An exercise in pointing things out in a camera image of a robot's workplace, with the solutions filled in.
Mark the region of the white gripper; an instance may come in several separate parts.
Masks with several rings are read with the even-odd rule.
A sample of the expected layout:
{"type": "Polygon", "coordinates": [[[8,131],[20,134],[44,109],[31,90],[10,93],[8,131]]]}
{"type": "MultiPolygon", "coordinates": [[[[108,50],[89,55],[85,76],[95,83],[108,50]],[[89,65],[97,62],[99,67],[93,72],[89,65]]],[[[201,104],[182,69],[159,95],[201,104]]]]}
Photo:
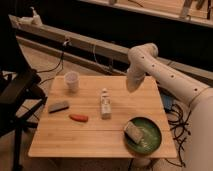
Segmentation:
{"type": "Polygon", "coordinates": [[[126,87],[129,92],[136,91],[145,79],[145,72],[137,67],[130,66],[126,74],[126,87]]]}

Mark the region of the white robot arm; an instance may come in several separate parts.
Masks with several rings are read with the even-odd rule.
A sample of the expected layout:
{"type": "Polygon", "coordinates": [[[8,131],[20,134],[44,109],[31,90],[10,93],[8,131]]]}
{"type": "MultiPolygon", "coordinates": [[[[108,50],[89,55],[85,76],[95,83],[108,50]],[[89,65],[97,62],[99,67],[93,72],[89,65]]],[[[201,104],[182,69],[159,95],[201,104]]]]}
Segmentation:
{"type": "Polygon", "coordinates": [[[147,43],[128,51],[127,89],[134,92],[148,73],[191,110],[191,138],[183,171],[213,171],[213,88],[158,61],[158,48],[147,43]]]}

